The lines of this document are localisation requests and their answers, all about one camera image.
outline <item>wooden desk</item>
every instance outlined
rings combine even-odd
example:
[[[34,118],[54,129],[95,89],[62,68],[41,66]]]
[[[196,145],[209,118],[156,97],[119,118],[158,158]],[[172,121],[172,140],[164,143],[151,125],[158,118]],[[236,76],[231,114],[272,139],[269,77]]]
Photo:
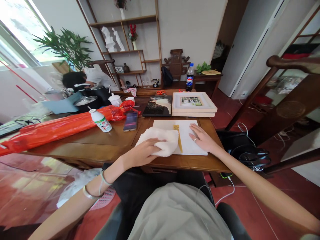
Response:
[[[222,73],[217,75],[204,75],[194,73],[192,88],[197,92],[206,92],[210,98],[212,98],[214,92],[217,90],[220,83]]]
[[[136,105],[144,109],[154,91],[139,91]],[[167,90],[167,94],[173,94],[175,90]],[[102,167],[105,162],[114,162],[119,156],[134,147],[142,133],[152,127],[154,120],[164,118],[139,117],[136,131],[123,132],[125,120],[111,122],[113,129],[104,133],[94,127],[67,138],[54,141],[37,148],[30,149],[24,154],[46,156],[56,158],[68,165],[79,169],[91,169]],[[172,117],[170,120],[189,120],[187,117]],[[196,118],[201,126],[220,146],[222,146],[210,118]],[[208,172],[230,172],[230,170],[215,156],[171,155],[170,157],[158,157],[147,166],[160,169],[192,169]]]

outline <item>white cup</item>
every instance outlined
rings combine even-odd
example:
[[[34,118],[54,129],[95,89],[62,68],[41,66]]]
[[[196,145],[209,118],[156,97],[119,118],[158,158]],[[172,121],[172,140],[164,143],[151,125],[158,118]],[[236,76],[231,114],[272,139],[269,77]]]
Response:
[[[126,98],[126,101],[127,100],[132,100],[133,102],[136,102],[135,100],[134,100],[134,97],[128,97],[128,98]]]
[[[113,93],[111,94],[112,96],[109,97],[109,101],[111,104],[115,107],[120,107],[120,104],[122,103],[121,97],[119,95],[114,95]]]

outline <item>dark hair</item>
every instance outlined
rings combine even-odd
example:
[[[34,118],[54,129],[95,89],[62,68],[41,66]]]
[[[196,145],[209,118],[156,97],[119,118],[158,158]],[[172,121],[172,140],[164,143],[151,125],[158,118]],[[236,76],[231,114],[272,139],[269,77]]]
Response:
[[[74,92],[78,90],[74,87],[75,84],[85,83],[84,79],[86,74],[82,71],[80,72],[68,72],[62,76],[62,83],[66,88],[73,88]]]

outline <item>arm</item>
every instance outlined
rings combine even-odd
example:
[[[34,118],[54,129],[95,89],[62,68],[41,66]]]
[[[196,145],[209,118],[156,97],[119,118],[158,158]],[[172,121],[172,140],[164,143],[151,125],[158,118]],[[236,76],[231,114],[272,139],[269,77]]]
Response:
[[[198,135],[196,144],[218,157],[261,201],[286,223],[300,230],[302,234],[320,235],[320,221],[266,179],[255,173],[216,144],[199,126],[190,128]]]
[[[104,171],[104,177],[108,183],[113,183],[122,173],[132,167],[138,167],[152,162],[157,156],[152,153],[160,151],[154,144],[160,142],[157,139],[148,139],[119,157],[109,168]],[[99,196],[99,188],[102,182],[101,176],[95,177],[87,184],[87,191],[93,196]],[[102,183],[101,193],[109,186]],[[79,220],[96,202],[87,198],[82,189],[72,196],[65,204],[47,218],[29,240],[49,240],[61,235],[72,224]]]

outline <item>potted plant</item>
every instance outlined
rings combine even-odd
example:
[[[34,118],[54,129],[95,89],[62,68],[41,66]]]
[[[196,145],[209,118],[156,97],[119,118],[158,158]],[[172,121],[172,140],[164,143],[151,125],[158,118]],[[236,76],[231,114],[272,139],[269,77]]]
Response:
[[[138,37],[138,34],[136,33],[136,25],[130,24],[130,29],[128,32],[128,38],[132,41],[133,44],[133,50],[137,50],[137,46],[136,46],[136,40]]]
[[[84,67],[89,67],[88,62],[91,60],[89,52],[93,51],[82,46],[83,43],[92,43],[86,40],[86,37],[80,37],[64,28],[62,34],[59,35],[56,34],[53,27],[51,27],[51,31],[45,32],[43,38],[35,37],[34,40],[40,43],[39,48],[47,48],[43,52],[51,50],[51,52],[57,54],[57,57],[64,58],[60,65],[67,61],[69,67],[75,67],[79,71]]]
[[[120,9],[121,19],[125,19],[123,9],[127,10],[127,0],[114,0],[114,5]]]
[[[211,70],[211,65],[208,65],[206,62],[203,62],[202,66],[200,66],[200,63],[197,66],[197,73],[201,74],[203,71],[209,71]]]

